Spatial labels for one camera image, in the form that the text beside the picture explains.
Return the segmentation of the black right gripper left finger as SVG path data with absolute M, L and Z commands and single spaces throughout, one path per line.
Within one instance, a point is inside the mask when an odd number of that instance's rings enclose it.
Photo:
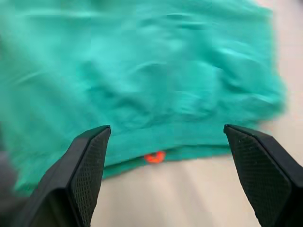
M 91 227 L 101 187 L 109 126 L 77 136 L 45 173 L 13 227 Z

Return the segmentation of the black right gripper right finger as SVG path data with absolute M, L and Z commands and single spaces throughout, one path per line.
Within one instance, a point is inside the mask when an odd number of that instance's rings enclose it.
M 231 124 L 223 131 L 261 227 L 303 227 L 303 166 L 268 134 Z

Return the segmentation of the green shorts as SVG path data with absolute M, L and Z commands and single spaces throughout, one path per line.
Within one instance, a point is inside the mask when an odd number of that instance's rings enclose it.
M 272 13 L 254 0 L 0 0 L 0 127 L 29 195 L 109 125 L 104 177 L 229 153 L 225 124 L 285 109 Z

